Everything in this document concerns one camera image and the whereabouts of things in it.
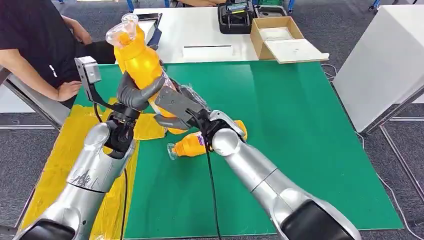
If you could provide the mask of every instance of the green mat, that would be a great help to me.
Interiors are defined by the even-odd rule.
[[[179,63],[166,70],[191,83],[211,108],[242,120],[249,144],[358,229],[403,227],[318,63]],[[121,73],[115,65],[100,71],[96,86],[107,100]],[[75,103],[90,105],[83,92]],[[216,236],[206,156],[168,157],[167,143],[183,137],[140,143],[126,239]],[[224,159],[212,153],[211,161],[221,234],[275,233]]]

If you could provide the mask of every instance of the black cable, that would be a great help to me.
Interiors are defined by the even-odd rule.
[[[99,111],[97,110],[97,103],[94,103],[93,107],[94,107],[94,114],[97,117],[98,121],[100,123],[103,123],[102,119],[100,118]]]
[[[207,166],[209,167],[210,184],[212,185],[213,215],[215,217],[216,234],[218,235],[218,239],[221,240],[220,225],[218,223],[217,196],[215,194],[214,174],[212,173],[211,157],[209,156],[210,145],[209,145],[208,139],[206,137],[206,130],[203,129],[203,127],[200,124],[200,121],[198,120],[196,115],[190,109],[187,109],[187,112],[191,116],[193,116],[194,120],[196,121],[196,123],[198,125],[201,136],[203,137],[204,149],[206,150],[206,156],[207,156]]]
[[[128,175],[127,169],[123,169],[123,174],[125,175],[125,197],[123,202],[123,213],[122,213],[122,225],[120,227],[120,240],[124,239],[124,225],[125,225],[125,213],[127,211],[127,198],[128,198]]]

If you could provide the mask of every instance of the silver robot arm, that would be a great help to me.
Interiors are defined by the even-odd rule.
[[[96,61],[91,57],[75,59],[87,98],[103,105],[113,112],[107,121],[96,124],[85,137],[83,148],[78,155],[66,185],[57,199],[37,220],[14,240],[88,240],[103,199],[115,182],[122,175],[125,166],[135,148],[134,127],[140,110],[148,106],[147,99],[155,94],[160,81],[149,89],[137,93],[138,110],[121,102],[110,105],[103,101],[94,86],[101,80]],[[125,102],[132,83],[128,74],[121,80],[118,99]],[[104,147],[111,149],[106,154]]]
[[[341,212],[297,186],[233,129],[218,130],[212,138],[212,147],[260,203],[280,239],[361,239],[358,230]]]
[[[84,146],[54,203],[14,240],[87,240],[105,194],[124,171],[134,152],[132,140],[126,152],[103,152],[113,127],[98,123],[87,134]]]
[[[279,239],[361,239],[340,211],[297,186],[258,149],[247,144],[244,132],[230,117],[222,111],[210,111],[195,99],[201,97],[186,97],[164,87],[155,103],[187,125],[205,131],[203,135],[212,149],[225,159],[268,214]]]

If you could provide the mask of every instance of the person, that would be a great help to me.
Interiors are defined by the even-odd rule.
[[[191,7],[215,7],[216,5],[223,4],[226,0],[178,0],[180,3],[186,4]]]
[[[51,0],[0,0],[0,66],[42,95],[71,108],[81,87],[74,58],[115,63],[113,46],[93,42]]]

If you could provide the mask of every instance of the orange bottle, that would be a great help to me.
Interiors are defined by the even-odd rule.
[[[245,133],[244,139],[248,139],[248,131],[246,130],[245,124],[241,120],[234,121]],[[168,143],[166,146],[169,157],[172,160],[177,159],[181,156],[195,157],[206,153],[205,141],[200,131],[193,132],[185,136],[181,141],[177,143]]]
[[[164,85],[176,89],[159,64],[159,56],[155,50],[145,45],[145,35],[135,20],[123,21],[106,33],[106,41],[114,46],[116,60],[122,72],[127,71],[138,88],[143,89],[160,76],[166,78]],[[155,100],[158,94],[149,100],[150,106],[164,117],[175,117],[172,113],[158,107]],[[184,133],[185,130],[169,128],[173,134]]]

